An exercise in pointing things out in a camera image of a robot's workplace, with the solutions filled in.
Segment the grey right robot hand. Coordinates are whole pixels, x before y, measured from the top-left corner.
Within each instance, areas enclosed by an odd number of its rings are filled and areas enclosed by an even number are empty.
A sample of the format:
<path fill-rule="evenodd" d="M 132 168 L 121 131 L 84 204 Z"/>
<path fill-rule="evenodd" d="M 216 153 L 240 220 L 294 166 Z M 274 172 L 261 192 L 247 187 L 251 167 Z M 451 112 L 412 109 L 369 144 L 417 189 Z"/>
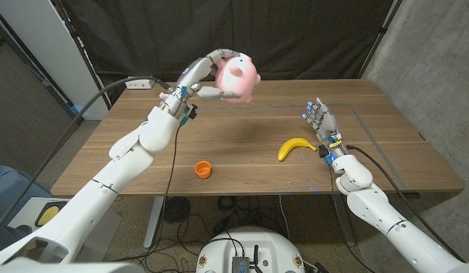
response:
<path fill-rule="evenodd" d="M 313 102 L 308 102 L 306 108 L 307 112 L 302 118 L 314 129 L 319 142 L 335 158 L 346 155 L 339 126 L 329 107 L 317 97 Z"/>

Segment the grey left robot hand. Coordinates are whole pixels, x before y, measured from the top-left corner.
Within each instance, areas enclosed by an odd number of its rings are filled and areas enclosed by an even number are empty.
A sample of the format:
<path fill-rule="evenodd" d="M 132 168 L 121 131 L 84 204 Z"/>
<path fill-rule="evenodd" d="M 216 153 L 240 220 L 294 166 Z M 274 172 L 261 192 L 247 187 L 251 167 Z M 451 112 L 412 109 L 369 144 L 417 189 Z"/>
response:
<path fill-rule="evenodd" d="M 173 90 L 166 94 L 163 99 L 163 111 L 178 118 L 185 110 L 188 99 L 194 94 L 204 100 L 240 98 L 241 95 L 234 91 L 199 84 L 199 81 L 206 78 L 221 59 L 238 56 L 240 54 L 231 49 L 216 49 L 205 57 L 195 60 L 179 76 Z"/>

